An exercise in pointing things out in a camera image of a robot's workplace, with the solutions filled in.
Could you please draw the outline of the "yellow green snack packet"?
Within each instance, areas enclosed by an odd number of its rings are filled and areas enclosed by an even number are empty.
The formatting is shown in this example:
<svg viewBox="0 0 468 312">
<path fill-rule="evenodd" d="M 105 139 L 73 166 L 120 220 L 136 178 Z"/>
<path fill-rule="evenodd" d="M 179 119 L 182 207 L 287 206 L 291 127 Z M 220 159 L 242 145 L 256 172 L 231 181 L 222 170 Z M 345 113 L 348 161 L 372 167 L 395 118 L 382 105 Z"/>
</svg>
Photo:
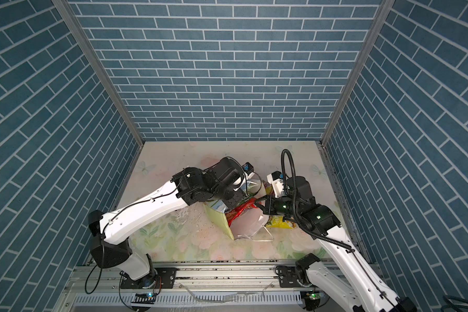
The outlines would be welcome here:
<svg viewBox="0 0 468 312">
<path fill-rule="evenodd" d="M 283 216 L 274 215 L 270 216 L 267 223 L 265 224 L 267 228 L 281 228 L 281 229 L 295 229 L 296 224 L 292 221 L 286 220 Z"/>
</svg>

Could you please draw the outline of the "red snack packet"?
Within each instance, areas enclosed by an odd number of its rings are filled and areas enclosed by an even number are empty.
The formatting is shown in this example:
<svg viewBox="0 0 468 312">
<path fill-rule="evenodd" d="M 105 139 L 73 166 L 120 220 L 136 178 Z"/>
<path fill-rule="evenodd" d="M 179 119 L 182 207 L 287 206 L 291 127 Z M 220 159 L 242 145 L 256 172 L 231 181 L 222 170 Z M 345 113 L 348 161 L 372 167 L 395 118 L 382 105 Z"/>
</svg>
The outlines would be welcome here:
<svg viewBox="0 0 468 312">
<path fill-rule="evenodd" d="M 249 209 L 257 208 L 257 205 L 255 204 L 256 199 L 251 198 L 248 201 L 244 202 L 244 204 L 241 204 L 237 208 L 234 208 L 230 212 L 226 213 L 226 220 L 228 222 L 228 226 L 232 225 L 232 222 L 240 217 L 244 212 L 246 212 Z"/>
</svg>

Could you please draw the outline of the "floral paper gift bag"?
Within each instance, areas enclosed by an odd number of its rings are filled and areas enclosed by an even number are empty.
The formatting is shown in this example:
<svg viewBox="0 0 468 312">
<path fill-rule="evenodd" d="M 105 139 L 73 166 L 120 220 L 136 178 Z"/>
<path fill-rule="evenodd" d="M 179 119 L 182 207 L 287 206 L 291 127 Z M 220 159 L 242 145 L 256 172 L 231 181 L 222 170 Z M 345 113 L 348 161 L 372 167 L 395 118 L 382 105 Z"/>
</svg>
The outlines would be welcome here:
<svg viewBox="0 0 468 312">
<path fill-rule="evenodd" d="M 247 198 L 241 204 L 251 198 L 258 200 L 266 195 L 264 181 L 258 174 L 244 183 L 244 186 L 248 187 Z M 228 211 L 227 206 L 220 200 L 208 201 L 204 204 L 204 208 L 208 219 L 234 241 L 246 239 L 255 242 L 270 242 L 274 240 L 265 227 L 269 215 L 265 215 L 258 206 L 244 212 L 232 222 L 231 226 L 227 224 L 226 213 L 234 208 Z"/>
</svg>

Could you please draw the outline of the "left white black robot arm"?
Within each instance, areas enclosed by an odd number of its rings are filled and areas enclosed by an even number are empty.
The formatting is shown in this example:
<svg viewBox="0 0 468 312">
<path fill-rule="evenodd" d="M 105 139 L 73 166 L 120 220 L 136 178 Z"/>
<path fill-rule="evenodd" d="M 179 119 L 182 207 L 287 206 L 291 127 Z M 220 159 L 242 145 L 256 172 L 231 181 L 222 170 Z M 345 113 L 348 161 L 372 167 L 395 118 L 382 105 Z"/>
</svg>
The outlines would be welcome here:
<svg viewBox="0 0 468 312">
<path fill-rule="evenodd" d="M 224 157 L 206 169 L 187 167 L 162 187 L 123 208 L 88 216 L 92 234 L 90 254 L 100 269 L 118 268 L 133 281 L 156 275 L 149 256 L 136 251 L 130 236 L 165 215 L 211 200 L 220 200 L 228 209 L 245 199 L 247 182 L 254 175 L 250 163 L 239 164 Z"/>
</svg>

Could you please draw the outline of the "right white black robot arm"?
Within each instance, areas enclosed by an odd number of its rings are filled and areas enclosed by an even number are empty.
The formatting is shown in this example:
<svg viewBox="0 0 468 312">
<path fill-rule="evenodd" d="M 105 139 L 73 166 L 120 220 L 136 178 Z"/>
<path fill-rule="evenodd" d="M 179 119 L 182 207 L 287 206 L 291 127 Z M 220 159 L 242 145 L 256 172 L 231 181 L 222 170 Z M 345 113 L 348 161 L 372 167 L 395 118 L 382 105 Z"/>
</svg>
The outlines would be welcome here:
<svg viewBox="0 0 468 312">
<path fill-rule="evenodd" d="M 267 180 L 273 192 L 265 197 L 263 212 L 288 218 L 318 240 L 343 275 L 336 276 L 310 253 L 295 264 L 302 285 L 316 286 L 346 311 L 417 311 L 411 299 L 398 295 L 372 269 L 334 212 L 315 201 L 304 177 L 285 178 L 274 172 Z"/>
</svg>

